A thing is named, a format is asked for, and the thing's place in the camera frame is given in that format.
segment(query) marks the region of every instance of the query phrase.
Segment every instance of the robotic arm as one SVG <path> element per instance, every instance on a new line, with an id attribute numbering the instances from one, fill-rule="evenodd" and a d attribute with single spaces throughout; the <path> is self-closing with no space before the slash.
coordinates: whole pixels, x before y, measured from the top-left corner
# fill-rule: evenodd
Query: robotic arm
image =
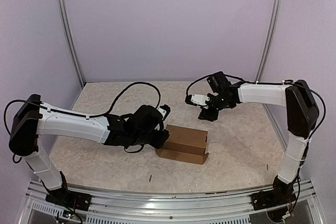
<path id="1" fill-rule="evenodd" d="M 303 165 L 309 136 L 316 126 L 319 109 L 307 83 L 298 80 L 294 84 L 258 84 L 241 81 L 231 84 L 223 72 L 217 72 L 207 78 L 212 91 L 217 95 L 187 94 L 185 102 L 200 106 L 200 120 L 215 121 L 219 111 L 234 108 L 239 103 L 263 103 L 287 108 L 288 146 L 282 167 L 273 182 L 272 191 L 261 191 L 252 195 L 254 209 L 259 210 L 286 204 L 296 200 L 293 184 Z"/>
<path id="2" fill-rule="evenodd" d="M 64 174 L 55 168 L 38 142 L 38 136 L 85 138 L 103 145 L 124 146 L 125 149 L 141 145 L 139 151 L 145 144 L 162 148 L 169 137 L 163 125 L 169 113 L 167 105 L 157 109 L 142 105 L 134 114 L 94 116 L 59 109 L 41 102 L 40 96 L 33 94 L 14 116 L 9 148 L 42 180 L 48 191 L 48 202 L 68 208 L 73 208 L 76 203 L 76 209 L 87 211 L 91 195 L 68 190 Z"/>

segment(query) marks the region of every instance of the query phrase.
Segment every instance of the brown cardboard box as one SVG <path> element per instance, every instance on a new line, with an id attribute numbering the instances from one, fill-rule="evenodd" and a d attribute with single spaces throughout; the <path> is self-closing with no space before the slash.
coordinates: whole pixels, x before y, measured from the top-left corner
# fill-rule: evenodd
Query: brown cardboard box
<path id="1" fill-rule="evenodd" d="M 209 153 L 205 153 L 208 132 L 174 125 L 167 125 L 170 137 L 162 149 L 155 150 L 162 158 L 203 165 Z"/>

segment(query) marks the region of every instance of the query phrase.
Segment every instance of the metal rail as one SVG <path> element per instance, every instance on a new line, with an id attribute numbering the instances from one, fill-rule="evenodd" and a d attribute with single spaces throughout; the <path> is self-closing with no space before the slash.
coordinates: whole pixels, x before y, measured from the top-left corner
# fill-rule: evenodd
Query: metal rail
<path id="1" fill-rule="evenodd" d="M 80 86 L 83 88 L 86 84 L 83 72 L 82 72 L 82 68 L 80 66 L 78 57 L 77 57 L 77 53 L 76 53 L 76 49 L 75 49 L 75 44 L 74 44 L 74 40 L 72 38 L 72 34 L 71 34 L 71 30 L 70 30 L 70 25 L 69 25 L 69 20 L 68 20 L 68 15 L 67 15 L 67 9 L 66 9 L 66 5 L 65 5 L 65 0 L 57 0 L 58 3 L 58 8 L 59 8 L 59 12 L 60 12 L 60 18 L 61 18 L 61 22 L 62 22 L 62 26 L 64 29 L 64 34 L 65 34 L 65 38 L 69 47 L 69 51 L 70 51 L 70 56 L 71 56 L 71 60 L 73 63 L 73 66 L 75 68 L 75 72 L 76 72 L 76 76 L 77 79 L 79 81 Z"/>
<path id="2" fill-rule="evenodd" d="M 262 77 L 262 75 L 265 71 L 266 62 L 267 62 L 267 59 L 268 59 L 268 56 L 269 56 L 273 36 L 274 36 L 275 29 L 276 29 L 276 26 L 277 26 L 280 4 L 281 4 L 281 0 L 274 0 L 273 1 L 271 20 L 270 20 L 270 23 L 269 23 L 269 26 L 268 26 L 266 42 L 265 42 L 265 45 L 264 45 L 264 49 L 263 49 L 263 53 L 262 53 L 262 57 L 261 57 L 261 61 L 260 61 L 260 64 L 259 64 L 259 68 L 258 68 L 258 72 L 257 72 L 255 81 L 260 81 L 261 77 Z"/>
<path id="3" fill-rule="evenodd" d="M 247 216 L 266 210 L 254 211 L 250 195 L 260 190 L 270 190 L 271 185 L 242 190 L 214 193 L 188 194 L 151 194 L 115 191 L 69 185 L 71 190 L 88 193 L 93 196 L 88 212 L 76 210 L 86 223 L 218 223 L 230 219 L 246 219 Z M 40 182 L 31 181 L 26 194 L 27 213 L 32 204 L 38 203 L 41 210 L 50 215 L 63 210 L 60 206 L 45 202 L 46 191 Z M 310 180 L 301 182 L 299 201 L 317 200 Z M 322 224 L 318 207 L 315 207 L 315 223 Z"/>

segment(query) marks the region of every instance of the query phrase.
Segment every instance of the beige table surface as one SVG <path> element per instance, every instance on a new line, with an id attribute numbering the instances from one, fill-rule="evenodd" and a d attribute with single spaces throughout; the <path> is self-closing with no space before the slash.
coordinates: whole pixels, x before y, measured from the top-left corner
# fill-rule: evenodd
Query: beige table surface
<path id="1" fill-rule="evenodd" d="M 165 123 L 208 131 L 209 157 L 205 164 L 159 158 L 149 145 L 140 153 L 128 154 L 121 146 L 60 136 L 50 156 L 68 183 L 115 190 L 185 193 L 225 191 L 273 182 L 284 153 L 261 104 L 238 104 L 234 109 L 220 111 L 216 122 L 200 121 L 197 119 L 200 108 L 184 103 L 189 82 L 151 83 L 161 91 L 161 105 L 171 107 Z M 128 84 L 88 83 L 73 109 L 93 114 L 105 112 Z M 200 82 L 190 93 L 210 91 L 206 82 Z M 142 104 L 156 105 L 157 99 L 152 88 L 134 86 L 120 98 L 112 113 L 133 113 Z"/>

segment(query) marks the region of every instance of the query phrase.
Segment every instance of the lavender wall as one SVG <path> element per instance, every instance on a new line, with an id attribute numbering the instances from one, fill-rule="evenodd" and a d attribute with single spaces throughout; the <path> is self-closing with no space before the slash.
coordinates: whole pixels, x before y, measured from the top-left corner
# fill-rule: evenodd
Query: lavender wall
<path id="1" fill-rule="evenodd" d="M 87 81 L 254 79 L 273 0 L 66 0 Z"/>
<path id="2" fill-rule="evenodd" d="M 49 103 L 70 108 L 80 87 L 56 0 L 2 0 L 0 41 L 0 222 L 14 223 L 31 173 L 24 162 L 12 163 L 3 109 L 10 100 L 25 99 L 32 93 L 41 94 Z M 17 108 L 10 109 L 9 121 Z M 41 138 L 46 149 L 51 148 L 53 140 Z"/>
<path id="3" fill-rule="evenodd" d="M 305 79 L 325 100 L 326 121 L 313 138 L 302 173 L 311 178 L 329 224 L 336 223 L 335 42 L 335 0 L 282 0 L 263 76 L 265 81 Z M 271 107 L 271 112 L 285 132 L 285 110 Z"/>

